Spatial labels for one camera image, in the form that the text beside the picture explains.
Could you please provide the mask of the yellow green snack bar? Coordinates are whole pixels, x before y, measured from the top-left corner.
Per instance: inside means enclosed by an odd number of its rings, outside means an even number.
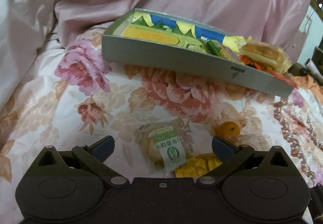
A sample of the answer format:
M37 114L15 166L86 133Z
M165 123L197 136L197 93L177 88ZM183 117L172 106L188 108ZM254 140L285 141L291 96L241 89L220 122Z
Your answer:
M244 64L234 52L232 52L227 47L223 46L218 41L208 40L206 42L206 46L208 47L210 53L214 56L224 58L231 62Z

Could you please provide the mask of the red snack packet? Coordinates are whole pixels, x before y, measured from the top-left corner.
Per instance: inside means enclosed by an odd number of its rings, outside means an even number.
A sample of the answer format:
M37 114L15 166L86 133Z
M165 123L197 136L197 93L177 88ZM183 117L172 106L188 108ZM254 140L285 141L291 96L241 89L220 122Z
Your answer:
M253 67L254 69L257 69L259 71L266 72L266 73L274 76L275 78L286 82L287 84L291 85L293 88L298 88L298 85L295 84L295 82L293 82L287 76L277 72L270 65L267 65L266 63L261 63L261 62L255 61L255 60L251 59L249 56L246 56L246 55L240 55L240 56L238 56L238 58L240 59L240 61L243 64L245 64L247 66L250 66L250 67Z

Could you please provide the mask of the blue yellow paper liner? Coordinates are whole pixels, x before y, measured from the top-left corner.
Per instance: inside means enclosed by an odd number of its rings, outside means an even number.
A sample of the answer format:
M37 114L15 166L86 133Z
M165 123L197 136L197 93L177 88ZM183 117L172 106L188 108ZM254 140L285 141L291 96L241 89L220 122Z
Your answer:
M236 54L247 43L242 36L225 35L164 15L138 10L134 11L127 22L128 26L122 31L122 37L178 46L205 54L209 53L206 46L208 41L219 43Z

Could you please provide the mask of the floral bed sheet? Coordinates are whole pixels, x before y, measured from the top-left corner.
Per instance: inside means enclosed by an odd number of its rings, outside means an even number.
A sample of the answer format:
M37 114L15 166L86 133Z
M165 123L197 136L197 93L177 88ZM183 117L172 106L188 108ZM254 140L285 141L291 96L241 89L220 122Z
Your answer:
M189 124L194 154L209 153L216 127L235 122L235 144L257 150L282 146L310 187L322 183L322 103L298 87L281 98L174 71L105 62L104 29L86 31L54 69L40 97L14 91L1 110L1 223L19 223L15 189L40 150L70 150L106 135L115 139L107 165L127 178L163 177L135 141L140 126L182 118Z

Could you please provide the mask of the dark wooden furniture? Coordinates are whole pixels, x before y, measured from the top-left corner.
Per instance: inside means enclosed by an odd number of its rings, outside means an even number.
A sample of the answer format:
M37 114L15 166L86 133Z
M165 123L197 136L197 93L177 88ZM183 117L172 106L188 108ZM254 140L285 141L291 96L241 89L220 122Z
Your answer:
M318 46L315 47L313 55L311 57L313 63L317 67L318 71L323 75L323 51Z

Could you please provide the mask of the pale pink quilt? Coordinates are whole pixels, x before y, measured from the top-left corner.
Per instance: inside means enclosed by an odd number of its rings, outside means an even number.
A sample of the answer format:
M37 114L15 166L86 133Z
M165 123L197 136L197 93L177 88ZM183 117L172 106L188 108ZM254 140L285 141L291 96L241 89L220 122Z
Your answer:
M40 97L55 81L64 49L55 0L1 0L1 107L15 90Z

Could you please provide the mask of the green label bun packet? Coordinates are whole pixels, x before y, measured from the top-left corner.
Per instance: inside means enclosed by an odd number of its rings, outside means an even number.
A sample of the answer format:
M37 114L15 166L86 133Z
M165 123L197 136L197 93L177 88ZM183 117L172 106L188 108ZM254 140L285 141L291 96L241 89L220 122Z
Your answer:
M135 130L135 141L149 163L166 172L194 156L192 131L182 118L144 124Z

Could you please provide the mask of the yellow bread snack packet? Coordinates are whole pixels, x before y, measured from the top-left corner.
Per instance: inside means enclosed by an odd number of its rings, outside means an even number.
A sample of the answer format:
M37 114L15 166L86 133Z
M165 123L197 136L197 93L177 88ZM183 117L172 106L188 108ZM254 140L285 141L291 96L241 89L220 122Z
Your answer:
M280 74L285 73L292 66L288 55L280 47L264 42L247 41L239 49L239 53L270 66Z

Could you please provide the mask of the grey shallow box tray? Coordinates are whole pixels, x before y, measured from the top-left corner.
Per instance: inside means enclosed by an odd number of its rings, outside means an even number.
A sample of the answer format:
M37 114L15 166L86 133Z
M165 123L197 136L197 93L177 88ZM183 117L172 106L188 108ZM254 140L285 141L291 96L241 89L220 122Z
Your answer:
M122 31L128 26L127 19L136 10L164 15L173 20L181 20L207 30L232 35L197 21L148 9L135 8L119 17L104 32L102 37L102 56L104 59L203 76L281 97L289 96L294 90L291 85L266 72L214 56L210 52L205 54L178 46L122 37Z

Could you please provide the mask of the orange mandarin fruit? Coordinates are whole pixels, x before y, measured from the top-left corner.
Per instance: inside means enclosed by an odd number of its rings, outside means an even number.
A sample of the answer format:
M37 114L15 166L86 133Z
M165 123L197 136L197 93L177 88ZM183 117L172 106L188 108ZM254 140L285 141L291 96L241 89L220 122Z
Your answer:
M235 122L224 122L216 127L216 136L219 136L231 143L236 143L240 135L240 127Z

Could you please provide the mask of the gold foil snack packet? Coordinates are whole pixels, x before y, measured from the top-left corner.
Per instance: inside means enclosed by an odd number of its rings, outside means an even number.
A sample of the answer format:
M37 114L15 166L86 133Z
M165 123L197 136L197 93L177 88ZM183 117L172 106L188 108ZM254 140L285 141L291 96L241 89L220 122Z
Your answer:
M213 153L200 154L176 168L174 175L177 178L199 178L219 167L222 163L218 156Z

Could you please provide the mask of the orange cloth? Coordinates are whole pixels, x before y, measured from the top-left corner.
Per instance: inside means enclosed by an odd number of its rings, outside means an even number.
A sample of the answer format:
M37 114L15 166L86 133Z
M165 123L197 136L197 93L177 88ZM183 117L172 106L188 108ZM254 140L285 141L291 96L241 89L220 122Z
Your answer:
M291 79L299 87L303 89L310 90L314 96L316 96L320 101L322 101L322 86L320 86L311 76L294 76L290 75Z

